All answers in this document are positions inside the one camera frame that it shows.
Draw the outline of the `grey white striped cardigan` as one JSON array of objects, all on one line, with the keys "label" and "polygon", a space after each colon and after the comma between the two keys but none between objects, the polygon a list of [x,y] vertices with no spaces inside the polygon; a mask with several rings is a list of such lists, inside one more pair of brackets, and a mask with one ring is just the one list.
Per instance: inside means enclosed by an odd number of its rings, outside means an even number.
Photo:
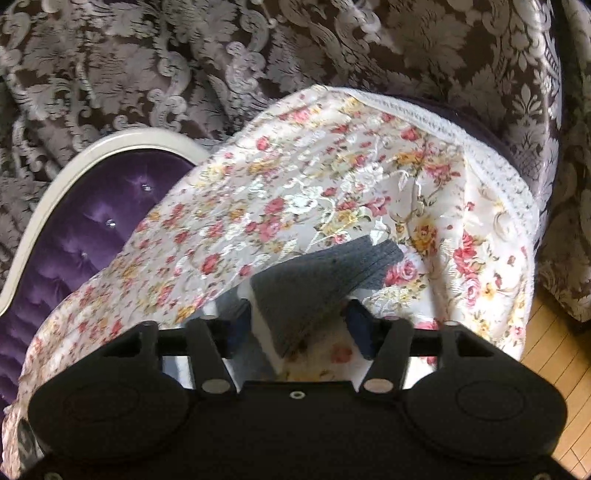
[{"label": "grey white striped cardigan", "polygon": [[249,285],[276,354],[287,356],[356,290],[381,288],[388,269],[403,258],[395,242],[375,244],[363,236],[254,275]]}]

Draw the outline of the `purple tufted chaise sofa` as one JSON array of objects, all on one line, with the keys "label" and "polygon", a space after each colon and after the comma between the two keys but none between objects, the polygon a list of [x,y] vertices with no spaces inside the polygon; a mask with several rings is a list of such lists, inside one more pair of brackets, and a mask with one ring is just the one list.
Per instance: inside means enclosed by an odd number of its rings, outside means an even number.
[{"label": "purple tufted chaise sofa", "polygon": [[132,128],[76,155],[51,182],[1,291],[1,405],[16,398],[31,340],[51,311],[105,268],[137,224],[208,151],[179,133]]}]

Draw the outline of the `floral quilted bedspread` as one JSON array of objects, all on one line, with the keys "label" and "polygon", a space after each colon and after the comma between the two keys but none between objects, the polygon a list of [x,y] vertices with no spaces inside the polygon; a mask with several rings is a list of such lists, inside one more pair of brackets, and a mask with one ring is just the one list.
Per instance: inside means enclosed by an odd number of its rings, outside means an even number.
[{"label": "floral quilted bedspread", "polygon": [[[538,209],[495,137],[435,106],[314,86],[287,96],[180,178],[113,260],[45,318],[5,408],[1,470],[32,456],[26,410],[66,367],[144,320],[164,328],[252,302],[256,375],[359,381],[369,363],[337,317],[348,300],[435,329],[456,321],[520,358],[533,295]],[[297,256],[370,237],[404,254],[287,356],[249,281]]]}]

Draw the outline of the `grey damask curtain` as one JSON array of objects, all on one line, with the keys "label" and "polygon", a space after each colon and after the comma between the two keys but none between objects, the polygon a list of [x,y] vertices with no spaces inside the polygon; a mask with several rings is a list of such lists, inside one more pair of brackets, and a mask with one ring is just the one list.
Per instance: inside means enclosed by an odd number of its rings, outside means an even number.
[{"label": "grey damask curtain", "polygon": [[589,320],[586,1],[5,1],[2,270],[98,138],[157,127],[211,147],[315,84],[438,101],[492,130],[539,205],[539,282]]}]

